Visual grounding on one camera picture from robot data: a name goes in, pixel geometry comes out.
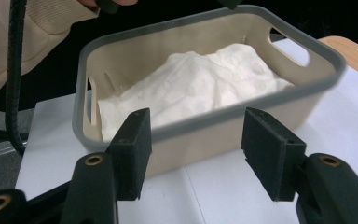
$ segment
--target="white table surface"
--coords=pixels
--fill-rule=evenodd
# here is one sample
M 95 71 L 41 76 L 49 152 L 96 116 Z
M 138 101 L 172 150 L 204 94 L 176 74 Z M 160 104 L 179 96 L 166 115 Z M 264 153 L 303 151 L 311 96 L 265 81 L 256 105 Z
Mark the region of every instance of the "white table surface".
M 277 45 L 306 61 L 293 42 Z M 36 106 L 16 186 L 28 199 L 70 180 L 77 159 L 90 153 L 72 131 L 74 99 Z M 358 174 L 358 72 L 348 67 L 295 134 L 307 155 L 337 156 Z M 295 205 L 272 202 L 238 149 L 148 178 L 141 200 L 118 209 L 120 223 L 298 223 Z

